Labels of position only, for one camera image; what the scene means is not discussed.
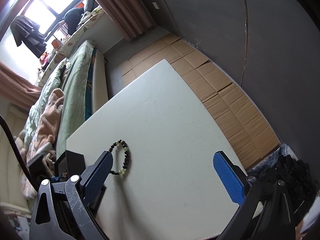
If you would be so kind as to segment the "black jewelry box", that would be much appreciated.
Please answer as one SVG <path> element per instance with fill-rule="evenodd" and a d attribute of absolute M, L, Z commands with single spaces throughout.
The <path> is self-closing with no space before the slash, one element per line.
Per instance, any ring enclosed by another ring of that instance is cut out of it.
<path fill-rule="evenodd" d="M 81 175 L 85 169 L 86 164 L 83 154 L 65 150 L 54 164 L 54 177 L 52 177 L 52 182 L 67 181 L 72 175 Z M 99 192 L 94 195 L 94 200 L 88 204 L 88 208 L 94 217 L 97 216 L 105 191 L 106 186 L 102 185 Z"/>

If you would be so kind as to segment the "flattened cardboard sheets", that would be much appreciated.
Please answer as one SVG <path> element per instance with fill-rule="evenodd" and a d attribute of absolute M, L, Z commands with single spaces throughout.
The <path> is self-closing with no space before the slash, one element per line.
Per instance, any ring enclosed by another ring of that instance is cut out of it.
<path fill-rule="evenodd" d="M 280 142 L 250 98 L 216 64 L 178 36 L 168 33 L 120 65 L 128 85 L 167 60 L 203 103 L 245 169 L 262 161 Z"/>

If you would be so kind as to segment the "left pink curtain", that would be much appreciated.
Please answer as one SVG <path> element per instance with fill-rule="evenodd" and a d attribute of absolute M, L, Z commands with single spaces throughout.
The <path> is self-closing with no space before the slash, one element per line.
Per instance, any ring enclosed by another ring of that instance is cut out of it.
<path fill-rule="evenodd" d="M 38 100 L 42 88 L 31 84 L 3 62 L 1 62 L 0 73 L 1 97 L 28 111 Z"/>

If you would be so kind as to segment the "floral green quilt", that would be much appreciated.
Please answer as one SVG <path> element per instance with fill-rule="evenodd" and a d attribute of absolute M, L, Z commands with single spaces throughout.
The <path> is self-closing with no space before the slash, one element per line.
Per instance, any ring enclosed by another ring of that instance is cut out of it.
<path fill-rule="evenodd" d="M 33 136 L 37 130 L 39 125 L 40 116 L 43 113 L 49 97 L 52 91 L 56 88 L 62 88 L 62 85 L 68 75 L 68 72 L 71 67 L 71 62 L 69 59 L 63 59 L 57 67 L 53 70 L 51 75 L 48 77 L 47 82 L 42 87 L 42 91 L 39 99 L 35 102 L 35 104 L 30 108 L 29 115 L 27 121 L 24 126 L 25 137 L 24 137 L 24 145 L 27 148 Z"/>

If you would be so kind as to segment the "green bed mattress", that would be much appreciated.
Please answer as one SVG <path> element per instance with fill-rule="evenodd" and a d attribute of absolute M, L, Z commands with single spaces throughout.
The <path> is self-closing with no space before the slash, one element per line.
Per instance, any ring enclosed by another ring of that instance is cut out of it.
<path fill-rule="evenodd" d="M 86 40 L 67 59 L 71 62 L 62 85 L 65 100 L 55 149 L 58 156 L 66 150 L 67 139 L 85 122 L 86 86 L 95 43 Z"/>

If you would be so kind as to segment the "black hanging clothes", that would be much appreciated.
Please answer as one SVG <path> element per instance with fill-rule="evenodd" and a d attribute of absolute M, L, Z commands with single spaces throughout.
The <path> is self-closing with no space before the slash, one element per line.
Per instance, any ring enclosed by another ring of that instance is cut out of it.
<path fill-rule="evenodd" d="M 11 33 L 16 42 L 16 46 L 22 43 L 39 59 L 46 51 L 45 37 L 39 31 L 40 26 L 25 17 L 18 15 L 10 25 Z"/>

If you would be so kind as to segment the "dark bag on sill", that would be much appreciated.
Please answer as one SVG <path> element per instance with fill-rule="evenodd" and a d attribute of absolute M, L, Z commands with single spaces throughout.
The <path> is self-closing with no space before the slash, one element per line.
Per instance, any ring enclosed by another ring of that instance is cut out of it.
<path fill-rule="evenodd" d="M 67 24 L 67 31 L 69 35 L 72 35 L 76 32 L 77 26 L 81 21 L 83 13 L 83 7 L 79 7 L 68 10 L 64 15 L 63 20 L 65 24 Z"/>

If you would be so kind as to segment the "pink brown curtain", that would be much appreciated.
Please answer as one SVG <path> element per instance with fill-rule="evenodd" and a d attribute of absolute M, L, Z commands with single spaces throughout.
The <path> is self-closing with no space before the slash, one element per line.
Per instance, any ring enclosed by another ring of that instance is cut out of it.
<path fill-rule="evenodd" d="M 141 0 L 96 0 L 123 37 L 131 41 L 155 26 Z"/>

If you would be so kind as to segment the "white bed frame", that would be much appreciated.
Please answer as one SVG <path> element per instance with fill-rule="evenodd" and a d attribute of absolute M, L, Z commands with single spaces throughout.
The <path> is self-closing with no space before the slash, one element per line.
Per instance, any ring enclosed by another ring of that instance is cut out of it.
<path fill-rule="evenodd" d="M 92 113 L 94 114 L 107 102 L 108 92 L 105 73 L 105 59 L 103 54 L 97 50 L 92 75 Z"/>

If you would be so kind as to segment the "white wall socket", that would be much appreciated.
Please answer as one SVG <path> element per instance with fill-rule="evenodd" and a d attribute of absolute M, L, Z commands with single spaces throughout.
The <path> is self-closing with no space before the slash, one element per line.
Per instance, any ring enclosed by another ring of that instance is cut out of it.
<path fill-rule="evenodd" d="M 156 2 L 153 2 L 152 4 L 153 4 L 153 6 L 155 7 L 155 9 L 157 9 L 157 10 L 160 9 L 159 6 L 158 6 L 158 4 L 157 4 Z"/>

